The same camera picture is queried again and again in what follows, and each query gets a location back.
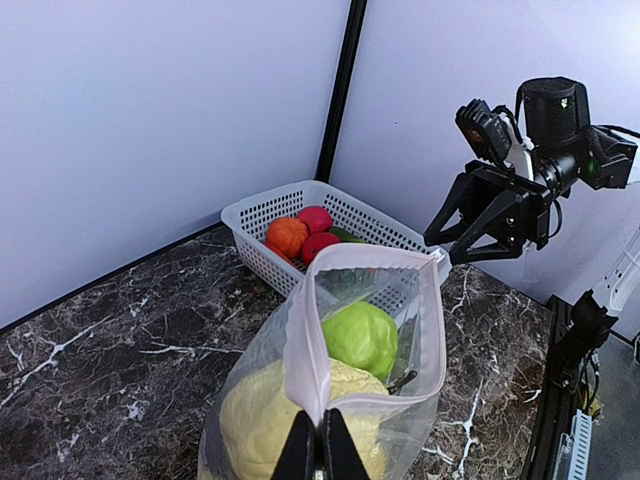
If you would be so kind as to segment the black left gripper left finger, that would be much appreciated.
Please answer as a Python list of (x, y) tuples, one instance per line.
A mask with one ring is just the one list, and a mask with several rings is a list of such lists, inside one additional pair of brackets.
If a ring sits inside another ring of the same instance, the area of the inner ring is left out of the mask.
[(271, 480), (311, 480), (315, 470), (315, 425), (305, 411), (292, 423)]

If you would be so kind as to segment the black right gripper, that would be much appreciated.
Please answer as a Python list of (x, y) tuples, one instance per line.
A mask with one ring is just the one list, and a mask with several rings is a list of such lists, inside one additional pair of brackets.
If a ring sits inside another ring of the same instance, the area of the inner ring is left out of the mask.
[(455, 242), (453, 264), (514, 259), (548, 240), (550, 190), (480, 161), (465, 165), (424, 232), (426, 245)]

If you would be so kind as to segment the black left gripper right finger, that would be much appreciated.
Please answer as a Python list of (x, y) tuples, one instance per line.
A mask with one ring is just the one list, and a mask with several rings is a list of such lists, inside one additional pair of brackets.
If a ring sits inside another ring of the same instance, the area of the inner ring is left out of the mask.
[(338, 409), (327, 410), (320, 427), (321, 461), (325, 479), (369, 480), (346, 422)]

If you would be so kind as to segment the cream toy apple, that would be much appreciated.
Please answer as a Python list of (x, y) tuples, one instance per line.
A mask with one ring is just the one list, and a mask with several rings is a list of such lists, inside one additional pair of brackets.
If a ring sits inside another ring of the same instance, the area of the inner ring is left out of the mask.
[[(284, 391), (282, 363), (273, 362), (241, 380), (222, 402), (220, 427), (234, 474), (268, 479), (280, 457), (299, 407)], [(382, 479), (386, 454), (377, 442), (380, 420), (371, 415), (344, 417), (355, 447), (372, 479)]]

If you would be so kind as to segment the light green toy fruit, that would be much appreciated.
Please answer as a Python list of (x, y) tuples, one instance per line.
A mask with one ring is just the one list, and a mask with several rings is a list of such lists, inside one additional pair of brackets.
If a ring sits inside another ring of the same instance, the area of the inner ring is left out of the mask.
[(384, 310), (358, 301), (327, 318), (322, 330), (331, 358), (380, 381), (389, 377), (398, 352), (398, 329)]

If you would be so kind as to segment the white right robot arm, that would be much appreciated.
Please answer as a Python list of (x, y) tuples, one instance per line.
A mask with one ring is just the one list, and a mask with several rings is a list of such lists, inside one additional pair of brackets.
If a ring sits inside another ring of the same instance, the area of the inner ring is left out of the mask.
[(577, 181), (594, 190), (631, 182), (638, 133), (592, 124), (580, 82), (531, 79), (513, 109), (473, 99), (455, 123), (476, 158), (423, 234), (428, 246), (449, 245), (454, 264), (517, 258), (527, 243), (545, 247), (562, 225), (558, 200)]

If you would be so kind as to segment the clear zip top bag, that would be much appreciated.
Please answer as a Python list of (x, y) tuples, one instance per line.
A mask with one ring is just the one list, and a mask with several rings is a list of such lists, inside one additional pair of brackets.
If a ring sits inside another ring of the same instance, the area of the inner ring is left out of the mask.
[(433, 426), (446, 376), (440, 252), (324, 248), (231, 369), (201, 435), (201, 479), (269, 479), (296, 416), (339, 413), (368, 479), (399, 479)]

